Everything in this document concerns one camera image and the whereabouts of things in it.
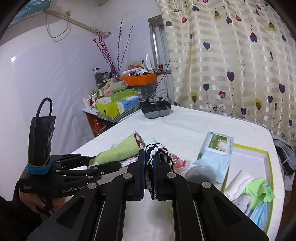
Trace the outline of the left hand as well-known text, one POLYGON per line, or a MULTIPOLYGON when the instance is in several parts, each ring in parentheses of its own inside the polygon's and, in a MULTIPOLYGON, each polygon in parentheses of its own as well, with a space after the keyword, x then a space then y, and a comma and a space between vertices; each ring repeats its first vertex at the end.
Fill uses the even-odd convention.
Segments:
MULTIPOLYGON (((23 193, 18 191, 18 195, 20 200, 25 204, 28 208, 30 208, 35 213, 39 213, 37 210, 37 206, 40 208, 45 207, 44 203, 41 201, 41 199, 38 197, 35 193, 23 193)), ((52 210, 56 212, 59 210, 66 202, 66 198, 57 198, 52 200, 52 210)))

